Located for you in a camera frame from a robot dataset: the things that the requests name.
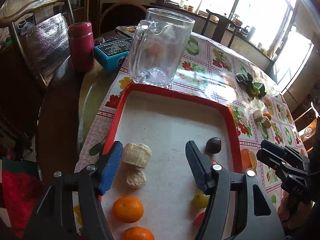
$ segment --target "floral tablecloth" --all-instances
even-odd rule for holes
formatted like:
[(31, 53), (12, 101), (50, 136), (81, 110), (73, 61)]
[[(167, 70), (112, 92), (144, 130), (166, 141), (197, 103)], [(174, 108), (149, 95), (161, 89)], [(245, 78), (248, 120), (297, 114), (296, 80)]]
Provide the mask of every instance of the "floral tablecloth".
[[(196, 33), (191, 34), (189, 43), (193, 43), (193, 46), (187, 46), (169, 89), (208, 98), (229, 107), (238, 131), (244, 170), (250, 168), (256, 171), (271, 201), (278, 208), (283, 194), (281, 181), (274, 170), (257, 161), (255, 155), (261, 141), (267, 139), (278, 145), (288, 145), (306, 155), (282, 94), (277, 91), (273, 80), (235, 51)], [(254, 82), (265, 85), (266, 96), (261, 100), (251, 100), (244, 87), (236, 81), (236, 73), (250, 73)], [(131, 82), (126, 60), (96, 114), (75, 172), (96, 162), (98, 155), (90, 156), (89, 150), (105, 138), (122, 91)], [(256, 109), (271, 114), (270, 129), (265, 129), (261, 123), (254, 121), (252, 113)], [(82, 221), (76, 193), (73, 200), (77, 228), (81, 233)]]

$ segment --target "bread piece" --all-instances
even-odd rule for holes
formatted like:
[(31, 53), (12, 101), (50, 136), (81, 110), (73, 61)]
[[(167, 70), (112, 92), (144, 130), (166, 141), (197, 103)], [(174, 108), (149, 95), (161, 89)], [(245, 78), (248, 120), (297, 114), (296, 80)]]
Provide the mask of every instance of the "bread piece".
[(151, 158), (151, 149), (145, 144), (127, 143), (123, 148), (123, 161), (144, 169)]
[(253, 112), (253, 118), (256, 122), (261, 122), (263, 119), (263, 114), (262, 114), (261, 110), (255, 110)]
[(140, 188), (146, 181), (147, 178), (143, 171), (133, 170), (128, 172), (127, 183), (130, 187)]

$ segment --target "orange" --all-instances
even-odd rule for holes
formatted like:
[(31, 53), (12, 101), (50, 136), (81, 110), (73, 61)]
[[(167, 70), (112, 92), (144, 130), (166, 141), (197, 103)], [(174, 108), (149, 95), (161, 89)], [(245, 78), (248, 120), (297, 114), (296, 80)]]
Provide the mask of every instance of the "orange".
[(155, 237), (146, 228), (133, 227), (124, 231), (121, 240), (155, 240)]
[(124, 223), (137, 222), (143, 215), (143, 205), (135, 197), (125, 196), (117, 199), (112, 207), (116, 219)]
[(240, 153), (244, 171), (247, 169), (255, 170), (257, 168), (257, 157), (249, 149), (242, 149)]
[(271, 120), (271, 114), (269, 112), (263, 113), (264, 116), (268, 117), (269, 120)]

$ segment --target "blue gripper pad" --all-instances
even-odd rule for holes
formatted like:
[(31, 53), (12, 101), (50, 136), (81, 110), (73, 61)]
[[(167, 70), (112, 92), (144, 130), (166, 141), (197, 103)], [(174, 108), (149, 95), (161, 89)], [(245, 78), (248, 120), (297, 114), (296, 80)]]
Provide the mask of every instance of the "blue gripper pad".
[(116, 172), (118, 170), (122, 154), (123, 154), (123, 146), (121, 142), (115, 142), (108, 152), (108, 154), (103, 155), (101, 157), (109, 157), (108, 162), (105, 165), (101, 173), (101, 184), (99, 187), (99, 191), (101, 195), (104, 195), (107, 190), (111, 188), (111, 184), (113, 179), (115, 178)]

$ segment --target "screw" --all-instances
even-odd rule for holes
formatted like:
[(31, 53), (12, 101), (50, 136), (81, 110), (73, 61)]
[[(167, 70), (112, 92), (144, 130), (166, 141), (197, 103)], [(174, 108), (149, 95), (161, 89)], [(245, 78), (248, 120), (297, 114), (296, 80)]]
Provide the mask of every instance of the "screw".
[(53, 174), (53, 176), (55, 177), (55, 178), (58, 178), (58, 177), (60, 177), (62, 175), (62, 172), (61, 171), (56, 171), (54, 174)]
[(214, 165), (212, 165), (211, 167), (212, 167), (212, 169), (214, 169), (214, 170), (216, 170), (216, 171), (220, 171), (220, 170), (222, 169), (222, 166), (219, 165), (219, 164), (214, 164)]
[(86, 169), (87, 169), (87, 171), (94, 171), (95, 168), (96, 168), (96, 166), (94, 164), (89, 164)]
[(247, 175), (250, 177), (254, 177), (256, 173), (253, 170), (247, 170)]

